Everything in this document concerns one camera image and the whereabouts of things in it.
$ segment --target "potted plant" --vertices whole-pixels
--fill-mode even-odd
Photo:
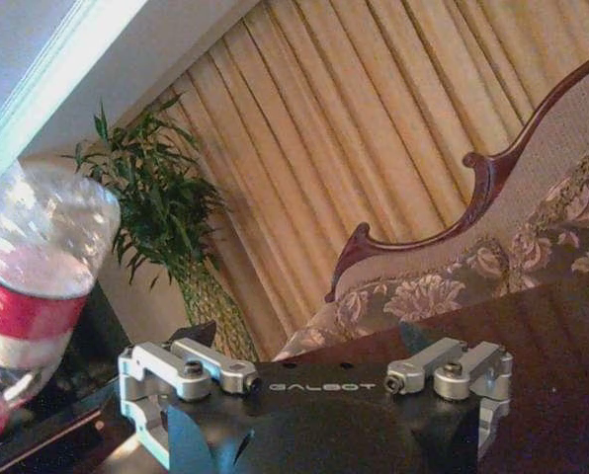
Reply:
[[[144,262],[164,267],[169,282],[180,286],[189,322],[215,320],[218,350],[256,360],[238,305],[213,275],[208,220],[223,210],[222,198],[200,175],[194,137],[161,114],[177,101],[145,110],[126,128],[109,128],[102,104],[94,116],[99,140],[86,150],[78,143],[73,155],[63,156],[117,196],[122,221],[113,251],[120,264],[126,261],[129,282]]]

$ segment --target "dark wood surface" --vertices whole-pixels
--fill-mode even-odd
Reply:
[[[512,411],[482,472],[589,472],[589,275],[514,293],[420,323],[514,356]],[[407,356],[398,329],[294,357],[298,362]]]
[[[332,276],[331,288],[325,295],[325,301],[328,303],[334,301],[338,279],[347,269],[360,260],[389,252],[406,252],[433,245],[458,235],[473,225],[503,189],[521,153],[523,153],[535,130],[549,110],[571,87],[588,74],[589,60],[566,76],[547,94],[523,127],[519,136],[504,151],[495,155],[482,155],[472,151],[463,157],[463,164],[474,171],[474,189],[468,208],[462,217],[449,228],[423,240],[393,244],[373,239],[370,236],[370,225],[366,222],[359,224],[338,258]]]

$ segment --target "metal bracket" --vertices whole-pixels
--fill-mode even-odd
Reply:
[[[433,376],[433,389],[445,400],[464,400],[470,392],[482,397],[479,414],[479,459],[494,441],[499,419],[510,412],[512,355],[483,342],[469,350],[463,341],[444,338],[424,351],[387,367],[384,386],[405,395],[424,389]]]
[[[156,398],[175,393],[187,402],[210,395],[211,380],[229,394],[245,395],[259,387],[255,365],[222,355],[190,339],[166,351],[152,343],[126,349],[119,356],[121,413],[134,422],[138,440],[169,470],[169,439]]]
[[[395,360],[386,369],[384,386],[393,394],[421,392],[424,389],[424,381],[433,375],[437,367],[461,357],[465,349],[465,342],[444,338],[411,358]]]

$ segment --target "plastic bottle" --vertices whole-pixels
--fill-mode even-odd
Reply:
[[[59,366],[120,220],[108,190],[67,170],[0,185],[0,433]]]

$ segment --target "floral upholstery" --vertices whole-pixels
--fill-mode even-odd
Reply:
[[[508,263],[495,239],[481,239],[442,268],[369,281],[325,306],[294,333],[276,359],[357,339],[476,304],[507,292]]]
[[[541,201],[531,214],[523,211],[516,221],[501,219],[515,222],[507,236],[503,232],[491,234],[501,224],[492,221],[492,227],[484,225],[483,230],[494,237],[477,240],[476,235],[481,234],[468,229],[466,237],[475,239],[474,244],[463,252],[457,250],[459,255],[439,268],[419,273],[399,270],[393,276],[347,285],[337,301],[324,305],[290,338],[276,359],[589,272],[589,151],[561,158],[575,165],[565,166],[569,170],[566,176],[564,172],[556,175],[563,178],[555,178],[558,183],[544,197],[536,197]],[[502,205],[493,206],[491,211],[499,209],[503,210]]]
[[[589,153],[554,186],[515,234],[510,289],[589,272]]]

